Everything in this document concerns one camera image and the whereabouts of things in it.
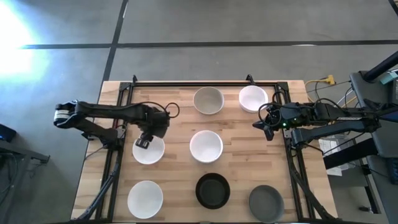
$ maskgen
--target black metal frame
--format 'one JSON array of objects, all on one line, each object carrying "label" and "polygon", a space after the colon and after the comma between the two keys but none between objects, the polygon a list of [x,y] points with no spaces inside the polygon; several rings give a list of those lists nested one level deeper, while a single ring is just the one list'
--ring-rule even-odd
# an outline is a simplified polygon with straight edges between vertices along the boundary
[{"label": "black metal frame", "polygon": [[[133,76],[132,82],[121,82],[119,86],[119,95],[117,105],[121,106],[123,101],[124,92],[128,91],[127,96],[127,103],[130,104],[132,100],[132,94],[134,87],[153,87],[153,86],[164,86],[164,87],[171,87],[171,86],[247,86],[247,85],[257,85],[257,86],[268,86],[273,87],[275,92],[280,91],[284,94],[284,101],[280,95],[277,95],[277,103],[289,103],[290,93],[289,93],[289,86],[287,82],[258,82],[256,83],[251,75],[246,77],[246,81],[241,82],[212,82],[212,81],[195,81],[195,82],[138,82],[136,76]],[[118,126],[118,120],[114,120],[113,128]],[[322,207],[319,201],[316,199],[314,194],[311,193],[310,188],[308,186],[308,177],[307,172],[305,170],[304,159],[301,150],[297,150],[297,164],[298,164],[298,171],[294,165],[294,158],[290,148],[290,141],[291,138],[289,137],[287,130],[282,130],[283,132],[283,139],[285,144],[285,152],[287,156],[287,165],[289,167],[289,174],[290,174],[290,181],[292,183],[292,193],[294,198],[295,210],[297,214],[298,221],[296,223],[319,223],[319,224],[366,224],[366,223],[359,223],[359,222],[346,222],[340,220],[339,218],[333,218],[330,216],[326,210]],[[102,210],[103,210],[103,197],[101,198],[100,204],[96,210],[95,218],[92,220],[70,220],[68,222],[63,223],[112,223],[113,221],[113,213],[114,213],[114,206],[116,203],[116,192],[118,190],[118,182],[119,182],[119,173],[121,168],[121,162],[123,157],[123,147],[124,147],[124,140],[123,137],[122,141],[122,149],[118,150],[117,156],[117,163],[119,164],[119,169],[116,171],[116,175],[112,181],[112,189],[110,195],[110,202],[109,208],[106,218],[102,217]],[[105,160],[104,172],[103,172],[103,181],[101,186],[106,184],[106,179],[109,176],[109,169],[112,163],[112,150],[108,150]],[[303,208],[300,201],[300,193],[299,193],[299,185],[302,190],[304,191],[305,200],[307,203],[308,209],[308,218],[304,217]],[[315,216],[314,208],[319,208],[323,213],[319,213],[322,219],[317,219]]]}]

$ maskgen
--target black cable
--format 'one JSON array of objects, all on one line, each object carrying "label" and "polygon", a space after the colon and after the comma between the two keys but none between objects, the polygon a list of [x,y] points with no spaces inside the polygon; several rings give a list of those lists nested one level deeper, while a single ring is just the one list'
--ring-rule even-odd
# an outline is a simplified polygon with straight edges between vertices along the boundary
[{"label": "black cable", "polygon": [[15,163],[14,177],[12,178],[12,181],[10,181],[9,185],[5,189],[1,190],[0,194],[3,194],[5,191],[7,191],[12,186],[12,184],[15,181],[15,178],[16,178],[17,173],[18,173],[18,161],[17,161],[17,158],[15,157],[15,155],[12,154],[12,153],[4,153],[4,154],[1,154],[1,155],[3,155],[3,156],[11,156],[14,159],[14,163]]},{"label": "black cable", "polygon": [[334,150],[334,149],[337,149],[338,147],[340,147],[340,146],[342,146],[342,145],[346,144],[347,142],[350,142],[350,141],[352,141],[352,140],[354,140],[354,139],[356,139],[356,138],[360,137],[360,136],[361,136],[361,135],[363,135],[363,134],[365,134],[365,133],[361,133],[361,134],[359,134],[359,135],[357,135],[357,136],[355,136],[355,137],[353,137],[353,138],[351,138],[351,139],[349,139],[349,140],[347,140],[347,141],[345,141],[345,142],[343,142],[343,143],[339,144],[338,146],[336,146],[336,147],[333,147],[333,148],[331,148],[331,149],[327,150],[327,151],[326,151],[326,152],[324,152],[322,155],[325,155],[326,153],[328,153],[328,152],[330,152],[330,151],[332,151],[332,150]]},{"label": "black cable", "polygon": [[353,88],[353,87],[349,87],[348,90],[346,91],[345,96],[344,96],[344,104],[346,105],[346,108],[347,108],[347,94],[348,94],[348,92],[349,92],[352,88]]},{"label": "black cable", "polygon": [[383,176],[383,177],[385,177],[385,178],[387,178],[387,179],[390,179],[390,177],[388,177],[388,176],[386,176],[386,175],[384,175],[384,174],[381,174],[380,172],[378,172],[378,171],[376,171],[376,170],[374,170],[374,169],[370,169],[370,168],[368,168],[368,167],[366,167],[366,166],[360,166],[360,165],[356,165],[356,164],[353,164],[353,163],[350,163],[350,162],[347,162],[347,163],[348,163],[348,164],[351,164],[351,165],[353,165],[353,166],[356,166],[356,167],[368,169],[368,170],[370,170],[370,171],[373,171],[373,172],[379,174],[380,176]]},{"label": "black cable", "polygon": [[0,200],[0,206],[2,205],[2,203],[3,203],[3,202],[5,201],[5,199],[7,198],[9,189],[10,189],[10,187],[14,184],[14,181],[15,181],[15,179],[16,179],[16,177],[17,177],[17,173],[18,173],[18,160],[17,160],[17,158],[15,157],[15,155],[12,154],[12,153],[5,153],[5,154],[1,154],[1,155],[4,155],[4,156],[11,156],[11,157],[14,159],[14,162],[15,162],[15,173],[14,173],[14,177],[12,178],[12,180],[9,181],[9,185],[8,185],[4,190],[2,190],[2,191],[0,192],[0,195],[2,195],[3,193],[5,193],[4,196],[3,196],[3,198]]},{"label": "black cable", "polygon": [[171,103],[169,103],[168,105],[166,105],[165,110],[166,110],[170,105],[175,105],[175,106],[177,107],[177,109],[178,109],[176,115],[170,116],[170,118],[176,118],[176,117],[180,114],[180,107],[179,107],[178,104],[176,104],[176,103],[174,103],[174,102],[171,102]]},{"label": "black cable", "polygon": [[273,103],[277,103],[276,100],[275,100],[276,94],[281,94],[284,97],[284,101],[287,102],[285,93],[282,92],[282,91],[276,91],[274,94],[272,94],[272,102]]},{"label": "black cable", "polygon": [[296,149],[292,149],[290,148],[290,151],[292,152],[292,150],[294,150],[296,152],[296,154],[292,155],[292,157],[296,157],[297,156],[297,150]]},{"label": "black cable", "polygon": [[141,104],[144,104],[144,103],[152,103],[152,104],[155,104],[155,105],[159,106],[160,108],[162,108],[162,109],[165,111],[165,113],[168,113],[168,114],[170,114],[170,113],[166,110],[167,107],[170,106],[170,105],[175,105],[175,106],[177,106],[177,109],[178,109],[177,115],[175,115],[175,116],[170,116],[170,118],[176,118],[176,117],[180,114],[180,107],[179,107],[178,104],[176,104],[176,103],[174,103],[174,102],[169,103],[166,107],[163,107],[162,105],[160,105],[160,104],[158,104],[158,103],[156,103],[156,102],[152,102],[152,101],[140,102],[140,103],[137,103],[137,105],[141,105]]},{"label": "black cable", "polygon": [[102,147],[100,147],[99,149],[95,150],[94,152],[88,154],[88,155],[85,157],[85,160],[88,159],[90,156],[96,154],[99,150],[104,149],[106,146],[108,146],[108,145],[105,144],[105,145],[103,145]]},{"label": "black cable", "polygon": [[27,170],[27,172],[29,172],[29,178],[32,179],[36,175],[36,169],[43,165],[47,165],[47,163],[36,164],[35,167],[31,168],[30,170]]},{"label": "black cable", "polygon": [[127,126],[126,125],[124,125],[124,124],[120,124],[119,126],[116,126],[116,129],[118,129],[118,128],[120,128],[120,127],[123,127],[124,129],[124,132],[123,132],[123,134],[120,136],[120,138],[123,138],[125,135],[126,135],[126,131],[127,131]]},{"label": "black cable", "polygon": [[318,88],[318,83],[319,82],[315,83],[315,89],[314,90],[315,90],[315,94],[316,94],[317,98],[320,99],[319,94],[318,94],[318,89],[317,89]]},{"label": "black cable", "polygon": [[323,155],[323,151],[320,149],[320,148],[318,148],[318,147],[315,147],[315,146],[311,146],[310,144],[307,144],[307,143],[304,143],[306,146],[308,146],[308,147],[311,147],[311,148],[313,148],[313,149],[316,149],[316,150],[318,150],[318,151],[320,151],[321,153],[322,153],[322,155]]},{"label": "black cable", "polygon": [[337,84],[334,84],[334,85],[325,86],[325,87],[319,88],[319,89],[317,89],[317,90],[322,90],[322,89],[326,89],[326,88],[338,86],[338,85],[341,85],[341,84],[344,84],[344,83],[348,83],[348,82],[350,82],[350,81],[348,80],[348,81],[341,82],[341,83],[337,83]]},{"label": "black cable", "polygon": [[266,121],[262,118],[262,116],[261,116],[261,110],[263,109],[263,107],[265,107],[265,106],[270,106],[270,105],[274,105],[274,106],[280,106],[280,107],[283,107],[283,108],[288,108],[288,109],[294,109],[294,110],[299,110],[300,108],[313,108],[312,106],[299,106],[299,107],[291,107],[291,106],[285,106],[285,105],[281,105],[281,104],[279,104],[279,103],[264,103],[263,105],[261,105],[260,107],[259,107],[259,111],[258,111],[258,116],[259,116],[259,119],[260,119],[260,121],[262,121],[263,123],[266,123]]},{"label": "black cable", "polygon": [[314,108],[316,108],[316,107],[317,107],[317,103],[318,103],[318,102],[321,102],[322,100],[329,101],[330,103],[332,103],[333,105],[335,105],[337,108],[339,108],[342,112],[347,112],[347,111],[344,110],[341,106],[339,106],[336,102],[334,102],[333,100],[328,99],[328,98],[320,98],[320,99],[316,100],[316,101],[315,101]]}]

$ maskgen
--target wooden tabletop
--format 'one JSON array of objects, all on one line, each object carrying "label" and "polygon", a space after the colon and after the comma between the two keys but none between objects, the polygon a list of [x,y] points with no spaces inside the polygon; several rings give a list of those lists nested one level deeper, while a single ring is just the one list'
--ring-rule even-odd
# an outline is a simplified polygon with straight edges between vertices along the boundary
[{"label": "wooden tabletop", "polygon": [[[292,101],[307,102],[304,82],[288,80]],[[99,104],[115,105],[120,82],[104,82]],[[238,94],[242,87],[217,87],[224,94],[224,108],[214,115],[203,115],[193,106],[193,95],[199,87],[135,87],[132,102],[155,101],[161,105],[176,102],[180,115],[170,120],[164,137],[165,154],[152,165],[142,165],[132,156],[132,145],[141,134],[129,125],[126,134],[123,163],[119,178],[114,211],[114,222],[258,222],[249,211],[248,197],[258,185],[276,188],[284,198],[285,213],[280,221],[297,221],[290,175],[287,167],[282,133],[273,141],[266,141],[261,130],[252,127],[258,121],[256,113],[247,113],[239,107]],[[271,97],[274,89],[264,87]],[[110,128],[112,119],[95,119],[95,123]],[[224,149],[214,163],[201,164],[189,150],[191,137],[201,130],[220,135]],[[90,142],[87,154],[101,147],[99,141]],[[337,217],[322,155],[312,149],[303,151],[310,188],[330,214]],[[87,159],[83,165],[72,218],[79,216],[92,202],[100,189],[106,150]],[[229,182],[231,196],[227,204],[217,210],[202,207],[195,196],[195,186],[201,176],[209,172],[223,175]],[[127,207],[131,188],[142,180],[152,180],[163,191],[164,202],[159,213],[148,220],[134,217]],[[303,210],[307,212],[303,193]],[[104,211],[108,209],[106,197]]]}]

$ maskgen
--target cable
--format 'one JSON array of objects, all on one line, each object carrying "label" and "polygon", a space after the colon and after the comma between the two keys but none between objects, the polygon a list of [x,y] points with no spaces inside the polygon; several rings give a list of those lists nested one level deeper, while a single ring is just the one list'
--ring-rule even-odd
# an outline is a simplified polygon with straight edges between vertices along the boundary
[{"label": "cable", "polygon": [[[120,138],[123,138],[123,137],[126,135],[127,127],[126,127],[126,125],[121,124],[121,125],[117,126],[116,129],[118,129],[118,128],[120,128],[120,127],[124,127],[123,133],[122,133],[122,135],[120,135]],[[95,150],[94,152],[88,154],[88,155],[85,157],[85,160],[86,160],[87,158],[89,158],[90,156],[92,156],[93,154],[96,154],[99,150],[106,148],[106,146],[108,146],[108,145],[105,144],[105,145],[103,145],[102,147],[100,147],[99,149]]]},{"label": "cable", "polygon": [[320,99],[318,99],[318,100],[315,102],[314,108],[316,108],[316,107],[317,107],[317,103],[318,103],[318,102],[321,102],[322,100],[329,101],[330,103],[333,103],[333,104],[334,104],[337,108],[339,108],[341,111],[346,112],[346,110],[344,110],[344,109],[343,109],[341,106],[339,106],[336,102],[334,102],[333,100],[328,99],[328,98],[320,98]]},{"label": "cable", "polygon": [[318,90],[317,90],[317,88],[318,88],[318,83],[319,83],[319,82],[316,82],[316,84],[315,84],[315,94],[316,94],[317,98],[319,99],[320,97],[319,97]]},{"label": "cable", "polygon": [[322,155],[325,155],[326,153],[328,153],[328,152],[330,152],[330,151],[332,151],[332,150],[334,150],[334,149],[337,149],[338,147],[340,147],[340,146],[342,146],[342,145],[346,144],[347,142],[350,142],[350,141],[352,141],[352,140],[354,140],[354,139],[356,139],[356,138],[360,137],[360,136],[361,136],[361,135],[363,135],[363,134],[365,134],[365,133],[361,133],[361,134],[359,134],[359,135],[357,135],[357,136],[355,136],[355,137],[353,137],[353,138],[351,138],[351,139],[349,139],[349,140],[347,140],[347,141],[345,141],[345,142],[343,142],[343,143],[339,144],[338,146],[336,146],[336,147],[333,147],[333,148],[331,148],[331,149],[327,150],[327,151],[326,151],[326,152],[324,152]]},{"label": "cable", "polygon": [[285,93],[282,92],[282,91],[276,91],[274,94],[272,94],[272,102],[273,103],[277,103],[276,100],[275,100],[276,94],[281,94],[284,97],[284,101],[287,102]]},{"label": "cable", "polygon": [[144,104],[144,103],[152,103],[152,104],[155,104],[155,105],[159,106],[160,108],[162,108],[162,109],[163,109],[166,113],[168,113],[168,114],[170,114],[170,113],[166,110],[167,107],[170,106],[170,105],[175,105],[175,106],[177,106],[177,109],[178,109],[177,115],[175,115],[175,116],[170,116],[170,118],[176,118],[176,117],[180,114],[180,107],[179,107],[178,104],[176,104],[176,103],[174,103],[174,102],[169,103],[168,105],[166,105],[166,107],[163,107],[162,105],[160,105],[160,104],[158,104],[158,103],[156,103],[156,102],[152,102],[152,101],[140,102],[140,103],[137,103],[137,105],[141,105],[141,104]]},{"label": "cable", "polygon": [[320,151],[322,154],[323,154],[323,151],[320,149],[320,148],[318,148],[318,147],[315,147],[315,146],[311,146],[310,144],[307,144],[307,143],[304,143],[306,146],[308,146],[308,147],[311,147],[311,148],[313,148],[313,149],[316,149],[316,150],[318,150],[318,151]]},{"label": "cable", "polygon": [[347,102],[346,104],[348,105],[349,103],[351,103],[351,102],[354,101],[355,99],[356,99],[356,96],[354,96],[352,99],[348,100],[348,102]]},{"label": "cable", "polygon": [[4,154],[1,154],[1,155],[11,156],[14,159],[14,163],[15,163],[14,177],[12,178],[12,181],[10,181],[9,185],[5,189],[1,190],[0,194],[3,194],[5,191],[7,191],[12,186],[12,184],[15,181],[15,178],[16,178],[17,173],[18,173],[18,161],[17,161],[17,158],[15,157],[15,155],[12,154],[12,153],[4,153]]},{"label": "cable", "polygon": [[261,116],[261,110],[263,109],[263,107],[265,107],[265,106],[270,106],[270,105],[274,105],[274,106],[280,106],[280,107],[283,107],[283,108],[288,108],[288,109],[294,109],[294,110],[299,110],[300,108],[313,108],[313,107],[311,107],[311,106],[300,106],[300,107],[291,107],[291,106],[285,106],[285,105],[281,105],[281,104],[279,104],[279,103],[264,103],[263,105],[261,105],[260,107],[259,107],[259,111],[258,111],[258,116],[259,116],[259,119],[260,119],[260,121],[262,121],[263,123],[266,123],[266,121],[262,118],[262,116]]},{"label": "cable", "polygon": [[348,90],[346,91],[346,94],[344,95],[344,105],[347,107],[347,95],[349,95],[352,92],[353,87],[349,87]]},{"label": "cable", "polygon": [[[307,87],[307,85],[308,84],[310,84],[310,83],[318,83],[318,82],[325,82],[324,80],[310,80],[310,81],[307,81],[305,84],[304,84],[304,87],[306,88]],[[313,100],[310,98],[310,96],[308,96],[307,95],[307,97],[308,97],[308,100],[310,101],[310,102],[313,102]]]},{"label": "cable", "polygon": [[368,169],[368,170],[370,170],[370,171],[373,171],[373,172],[379,174],[380,176],[383,176],[383,177],[385,177],[385,178],[387,178],[387,179],[390,179],[390,177],[388,177],[388,176],[386,176],[386,175],[384,175],[384,174],[381,174],[380,172],[378,172],[378,171],[376,171],[376,170],[374,170],[374,169],[370,169],[370,168],[368,168],[368,167],[366,167],[366,166],[360,166],[360,165],[356,165],[356,164],[353,164],[353,163],[350,163],[350,162],[347,162],[347,163],[348,163],[348,164],[351,164],[351,165],[353,165],[353,166],[356,166],[356,167]]},{"label": "cable", "polygon": [[174,103],[174,102],[171,102],[171,103],[169,103],[168,105],[166,105],[165,110],[166,110],[170,105],[175,105],[175,106],[177,107],[177,109],[178,109],[176,115],[170,116],[170,118],[176,118],[176,117],[180,114],[180,107],[179,107],[178,104],[176,104],[176,103]]},{"label": "cable", "polygon": [[322,89],[326,89],[326,88],[334,87],[334,86],[341,85],[341,84],[348,83],[348,82],[350,82],[350,81],[348,80],[348,81],[341,82],[341,83],[337,83],[337,84],[334,84],[334,85],[325,86],[325,87],[319,88],[318,90],[322,90]]},{"label": "cable", "polygon": [[88,159],[88,158],[89,158],[90,156],[92,156],[93,154],[96,154],[99,150],[104,149],[106,146],[108,146],[108,145],[105,144],[105,145],[103,145],[101,148],[99,148],[99,149],[95,150],[94,152],[88,154],[88,155],[85,157],[85,160]]},{"label": "cable", "polygon": [[15,179],[16,179],[16,177],[17,177],[17,173],[18,173],[18,160],[17,160],[17,158],[15,157],[15,155],[12,154],[12,153],[5,153],[5,154],[2,154],[2,155],[4,155],[4,156],[11,156],[11,157],[14,159],[14,162],[15,162],[15,173],[14,173],[14,177],[9,181],[9,185],[8,185],[4,190],[2,190],[2,191],[0,192],[0,195],[3,194],[3,193],[5,192],[3,198],[0,200],[0,206],[2,205],[2,203],[3,203],[3,202],[5,201],[5,199],[7,198],[9,189],[10,189],[10,187],[14,184],[14,181],[15,181]]},{"label": "cable", "polygon": [[29,178],[32,179],[36,175],[36,169],[43,165],[47,165],[47,163],[36,164],[35,167],[31,168],[30,170],[27,170],[27,172],[29,172]]}]

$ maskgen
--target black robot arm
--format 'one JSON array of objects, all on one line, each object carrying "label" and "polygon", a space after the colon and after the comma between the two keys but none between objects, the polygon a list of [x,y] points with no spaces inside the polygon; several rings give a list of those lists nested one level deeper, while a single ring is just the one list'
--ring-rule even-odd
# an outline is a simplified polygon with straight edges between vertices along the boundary
[{"label": "black robot arm", "polygon": [[58,128],[76,128],[83,131],[86,138],[97,137],[103,144],[118,140],[118,130],[102,128],[86,118],[122,119],[136,124],[142,131],[136,145],[148,148],[153,136],[164,137],[170,125],[169,113],[143,103],[128,106],[97,105],[83,101],[71,101],[55,107],[54,125]]},{"label": "black robot arm", "polygon": [[[292,129],[292,146],[297,147],[314,139],[347,131],[371,133],[380,128],[380,113],[374,108],[347,108],[327,103],[272,104],[265,119],[255,122],[255,128],[264,131],[268,141],[274,131]],[[313,129],[302,126],[321,126]]]}]

